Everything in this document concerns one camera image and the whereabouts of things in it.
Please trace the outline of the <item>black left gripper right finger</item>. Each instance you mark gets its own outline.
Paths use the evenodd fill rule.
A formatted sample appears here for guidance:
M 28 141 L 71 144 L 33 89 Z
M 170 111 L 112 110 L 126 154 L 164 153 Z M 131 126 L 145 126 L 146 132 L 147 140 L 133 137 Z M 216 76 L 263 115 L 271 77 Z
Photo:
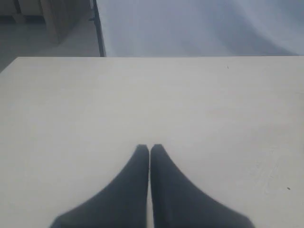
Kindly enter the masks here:
M 150 152 L 150 183 L 156 228 L 252 228 L 250 219 L 197 188 L 161 144 Z

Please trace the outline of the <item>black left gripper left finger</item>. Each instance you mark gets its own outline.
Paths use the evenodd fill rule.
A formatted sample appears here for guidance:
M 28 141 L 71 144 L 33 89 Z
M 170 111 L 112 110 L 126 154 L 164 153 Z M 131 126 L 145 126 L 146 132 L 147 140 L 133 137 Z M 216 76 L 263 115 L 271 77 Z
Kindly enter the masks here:
M 120 173 L 99 193 L 60 215 L 53 228 L 145 228 L 149 150 L 137 145 Z

